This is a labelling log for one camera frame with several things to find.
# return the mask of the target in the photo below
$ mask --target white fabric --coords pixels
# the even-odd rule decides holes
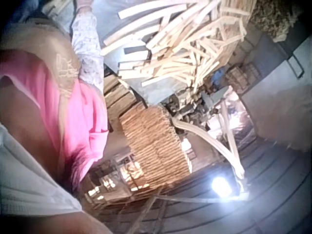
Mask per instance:
[[[92,12],[78,14],[72,29],[73,50],[81,61],[79,78],[96,86],[103,93],[104,58],[100,55],[97,18]]]
[[[2,215],[61,215],[81,212],[80,203],[60,187],[0,124]]]

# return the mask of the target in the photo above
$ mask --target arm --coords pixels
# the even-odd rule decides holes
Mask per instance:
[[[102,93],[104,88],[104,59],[97,34],[97,19],[90,7],[92,0],[77,0],[77,15],[72,25],[74,52],[81,61],[79,78],[96,86]]]

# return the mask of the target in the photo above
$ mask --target gray wall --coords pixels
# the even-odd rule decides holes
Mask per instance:
[[[242,96],[259,136],[300,150],[312,143],[312,37],[295,51],[304,69],[294,57],[285,60],[268,76]]]
[[[241,152],[242,164],[251,184],[248,202],[227,204],[167,204],[159,233],[259,234],[302,233],[311,214],[311,157],[270,141],[256,140]],[[212,179],[219,175],[233,180],[232,169],[215,167],[175,196],[215,196]],[[153,233],[159,206],[141,223],[141,231]],[[100,219],[116,234],[125,233],[138,216],[125,209],[116,215],[103,211]]]

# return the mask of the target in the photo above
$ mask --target stack of wooden sticks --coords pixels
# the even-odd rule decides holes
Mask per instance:
[[[146,43],[151,58],[119,63],[118,76],[122,80],[140,78],[142,86],[172,77],[193,87],[196,93],[203,79],[219,65],[223,48],[244,39],[247,32],[242,17],[250,12],[222,6],[221,0],[156,0],[123,10],[119,17],[124,19],[159,7],[164,8],[107,38],[101,54],[154,34]],[[138,30],[157,19],[161,19],[159,24]],[[227,38],[225,27],[235,31],[236,36]]]

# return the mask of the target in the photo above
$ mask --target pink scarf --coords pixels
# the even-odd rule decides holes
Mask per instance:
[[[60,152],[60,92],[47,66],[34,54],[22,50],[7,50],[1,53],[0,78],[3,76],[8,76],[40,108],[53,146]],[[92,164],[103,157],[107,136],[105,103],[93,88],[76,79],[66,109],[62,141],[65,177],[73,189]]]

